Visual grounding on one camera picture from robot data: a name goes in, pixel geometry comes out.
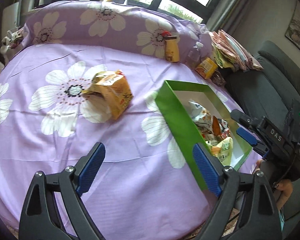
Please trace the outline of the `person's right hand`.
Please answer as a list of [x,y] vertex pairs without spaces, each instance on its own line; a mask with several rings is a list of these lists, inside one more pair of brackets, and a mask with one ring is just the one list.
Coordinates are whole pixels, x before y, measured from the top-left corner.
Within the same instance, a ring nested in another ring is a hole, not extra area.
[[[260,159],[256,162],[256,168],[254,173],[261,170],[265,173],[267,179],[272,179],[272,176],[275,174],[275,166],[263,159]],[[274,186],[274,198],[276,200],[276,206],[278,210],[281,210],[286,202],[289,200],[293,192],[293,184],[289,179],[282,179]]]

